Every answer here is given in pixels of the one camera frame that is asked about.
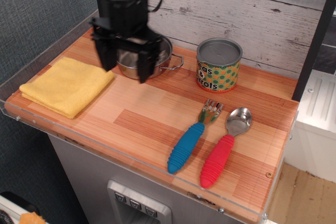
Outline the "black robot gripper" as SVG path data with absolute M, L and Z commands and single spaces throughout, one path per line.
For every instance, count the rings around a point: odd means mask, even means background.
M 117 50 L 138 53 L 137 69 L 140 83 L 153 75 L 159 57 L 161 35 L 148 27 L 148 15 L 161 7 L 163 0 L 149 9 L 148 0 L 103 0 L 105 15 L 92 18 L 93 40 L 104 70 L 117 65 Z

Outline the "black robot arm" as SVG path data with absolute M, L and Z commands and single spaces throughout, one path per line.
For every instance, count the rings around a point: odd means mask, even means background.
M 117 65 L 118 52 L 138 55 L 136 63 L 141 83 L 154 73 L 162 35 L 148 27 L 148 0 L 99 0 L 99 17 L 92 18 L 92 39 L 103 68 Z

